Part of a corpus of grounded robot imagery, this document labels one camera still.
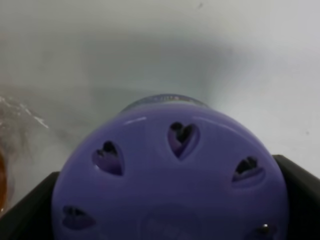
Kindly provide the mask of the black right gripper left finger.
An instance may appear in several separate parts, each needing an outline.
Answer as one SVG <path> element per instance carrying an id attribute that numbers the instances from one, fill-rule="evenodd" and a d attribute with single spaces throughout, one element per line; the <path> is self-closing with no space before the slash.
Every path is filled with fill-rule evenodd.
<path id="1" fill-rule="evenodd" d="M 59 172 L 52 172 L 0 218 L 2 240 L 52 240 L 51 201 Z"/>

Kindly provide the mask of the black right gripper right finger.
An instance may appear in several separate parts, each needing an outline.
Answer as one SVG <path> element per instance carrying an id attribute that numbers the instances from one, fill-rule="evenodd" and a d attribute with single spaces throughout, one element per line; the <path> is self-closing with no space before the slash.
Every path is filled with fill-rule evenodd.
<path id="1" fill-rule="evenodd" d="M 320 179 L 283 155 L 274 155 L 289 198 L 288 240 L 320 239 Z"/>

